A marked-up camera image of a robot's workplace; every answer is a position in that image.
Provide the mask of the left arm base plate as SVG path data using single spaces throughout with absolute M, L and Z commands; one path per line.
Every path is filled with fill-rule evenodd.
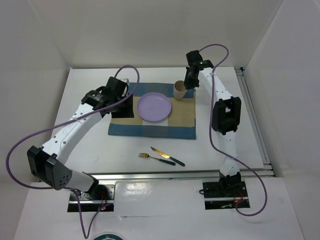
M 102 208 L 101 212 L 113 212 L 114 211 L 114 198 L 116 190 L 115 181 L 105 181 L 101 184 L 103 187 L 99 187 L 93 194 L 81 192 L 78 196 L 80 202 L 80 209 L 82 213 L 94 213 L 99 208 Z

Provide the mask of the purple plate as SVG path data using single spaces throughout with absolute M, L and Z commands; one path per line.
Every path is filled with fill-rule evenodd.
M 138 115 L 147 122 L 160 122 L 167 118 L 172 110 L 168 97 L 162 93 L 146 93 L 139 98 L 136 105 Z

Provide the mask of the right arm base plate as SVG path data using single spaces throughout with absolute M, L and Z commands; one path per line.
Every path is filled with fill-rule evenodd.
M 250 201 L 244 181 L 239 186 L 222 189 L 218 182 L 203 182 L 202 189 L 198 191 L 204 197 L 206 210 L 250 208 Z

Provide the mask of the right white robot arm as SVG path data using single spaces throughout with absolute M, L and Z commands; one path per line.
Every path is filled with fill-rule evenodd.
M 218 150 L 224 155 L 224 161 L 219 169 L 217 186 L 207 193 L 217 191 L 223 197 L 231 197 L 241 186 L 241 174 L 235 161 L 236 132 L 240 124 L 242 101 L 234 97 L 224 86 L 214 70 L 210 60 L 204 60 L 199 50 L 186 54 L 188 67 L 184 78 L 187 90 L 203 84 L 213 100 L 211 129 L 217 134 Z

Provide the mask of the gold fork green handle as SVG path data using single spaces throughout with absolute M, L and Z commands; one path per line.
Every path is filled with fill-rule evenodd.
M 165 160 L 165 159 L 161 159 L 161 158 L 157 158 L 157 157 L 153 157 L 153 156 L 150 156 L 148 153 L 139 153 L 139 154 L 138 154 L 138 157 L 139 157 L 139 158 L 144 158 L 144 159 L 153 159 L 153 160 L 156 160 L 156 161 L 159 161 L 159 162 L 162 162 L 162 163 L 171 165 L 171 166 L 175 166 L 175 165 L 176 165 L 176 164 L 175 164 L 174 162 L 172 162 L 172 161 Z

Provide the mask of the blue tan checked placemat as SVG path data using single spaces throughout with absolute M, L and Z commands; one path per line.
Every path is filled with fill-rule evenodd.
M 108 128 L 110 136 L 148 137 L 169 139 L 196 139 L 196 90 L 191 89 L 176 100 L 172 83 L 140 83 L 133 94 L 134 118 L 112 118 Z M 169 98 L 171 112 L 160 122 L 143 120 L 137 112 L 140 97 L 148 93 L 160 93 Z

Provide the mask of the gold knife green handle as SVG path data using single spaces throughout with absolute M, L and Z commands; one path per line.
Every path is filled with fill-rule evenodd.
M 151 147 L 151 149 L 152 149 L 155 153 L 157 153 L 158 155 L 160 155 L 160 156 L 162 156 L 162 157 L 164 157 L 164 158 L 166 158 L 166 159 L 170 159 L 170 160 L 174 161 L 175 163 L 179 164 L 179 165 L 182 166 L 182 167 L 185 167 L 185 166 L 186 166 L 185 163 L 183 163 L 182 161 L 180 161 L 180 160 L 178 160 L 178 159 L 176 159 L 176 158 L 174 158 L 174 157 L 172 157 L 172 156 L 170 156 L 170 155 L 168 155 L 168 154 L 166 154 L 166 153 L 164 153 L 164 152 L 162 152 L 162 151 L 160 151 L 160 150 L 158 150 L 158 149 L 156 149 L 156 148 L 154 148 L 154 147 Z

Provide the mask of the beige paper cup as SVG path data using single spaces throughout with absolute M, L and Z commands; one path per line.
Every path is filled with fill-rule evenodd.
M 181 100 L 187 92 L 187 89 L 184 85 L 184 81 L 178 80 L 173 85 L 173 97 L 176 100 Z

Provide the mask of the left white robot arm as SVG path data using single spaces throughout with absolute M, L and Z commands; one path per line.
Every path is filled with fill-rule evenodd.
M 41 147 L 32 146 L 27 151 L 31 173 L 55 190 L 74 189 L 88 200 L 99 199 L 106 193 L 92 175 L 66 167 L 74 148 L 89 130 L 107 114 L 112 118 L 132 118 L 133 96 L 129 95 L 127 78 L 110 77 L 105 86 L 91 90 L 82 98 L 73 114 L 72 123 L 62 127 Z

